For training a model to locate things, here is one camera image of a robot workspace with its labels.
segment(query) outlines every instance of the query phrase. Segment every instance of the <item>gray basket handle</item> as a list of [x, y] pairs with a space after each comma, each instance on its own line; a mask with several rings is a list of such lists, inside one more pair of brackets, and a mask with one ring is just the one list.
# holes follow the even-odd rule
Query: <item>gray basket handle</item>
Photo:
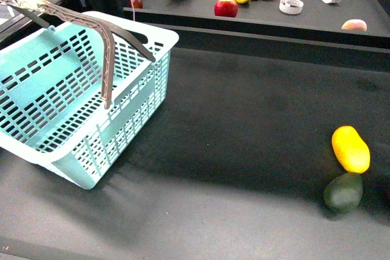
[[99, 33], [103, 39], [104, 45], [101, 96], [105, 100], [105, 109], [110, 108], [112, 99], [113, 74], [115, 66], [115, 42], [112, 33], [115, 33], [125, 39], [134, 47], [134, 49], [150, 61], [155, 61], [153, 54], [147, 50], [130, 32], [108, 21], [66, 9], [46, 0], [0, 0], [0, 3], [1, 2], [4, 2], [12, 7], [19, 8], [17, 11], [26, 15], [28, 18], [31, 18], [43, 27], [47, 27], [48, 23], [28, 10], [55, 15], [63, 21], [78, 24], [80, 26], [93, 29]]

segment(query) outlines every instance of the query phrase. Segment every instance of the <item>mango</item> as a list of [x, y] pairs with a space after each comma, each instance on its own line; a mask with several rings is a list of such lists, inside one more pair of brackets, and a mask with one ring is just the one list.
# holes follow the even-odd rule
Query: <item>mango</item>
[[329, 183], [324, 191], [324, 202], [336, 213], [349, 213], [358, 207], [362, 195], [361, 175], [348, 172]]
[[362, 174], [370, 166], [370, 150], [352, 126], [336, 129], [331, 138], [333, 151], [347, 172]]

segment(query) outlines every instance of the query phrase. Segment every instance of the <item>black fabric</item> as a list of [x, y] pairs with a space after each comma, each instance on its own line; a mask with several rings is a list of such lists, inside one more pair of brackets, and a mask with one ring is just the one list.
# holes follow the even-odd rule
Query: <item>black fabric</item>
[[[0, 247], [28, 259], [386, 259], [390, 74], [173, 49], [166, 100], [85, 191], [0, 149]], [[370, 147], [329, 213], [333, 131]]]

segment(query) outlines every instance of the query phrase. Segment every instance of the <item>yellow mango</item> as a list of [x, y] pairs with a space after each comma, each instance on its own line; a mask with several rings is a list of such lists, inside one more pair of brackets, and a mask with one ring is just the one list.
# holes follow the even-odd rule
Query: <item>yellow mango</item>
[[331, 138], [333, 151], [347, 172], [362, 174], [370, 166], [370, 150], [352, 126], [336, 129]]

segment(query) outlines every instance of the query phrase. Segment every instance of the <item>shopping basket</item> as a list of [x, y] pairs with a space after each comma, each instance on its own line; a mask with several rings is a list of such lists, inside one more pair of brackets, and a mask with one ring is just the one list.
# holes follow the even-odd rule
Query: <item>shopping basket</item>
[[178, 35], [47, 1], [0, 2], [65, 20], [0, 51], [0, 147], [91, 189], [164, 100]]

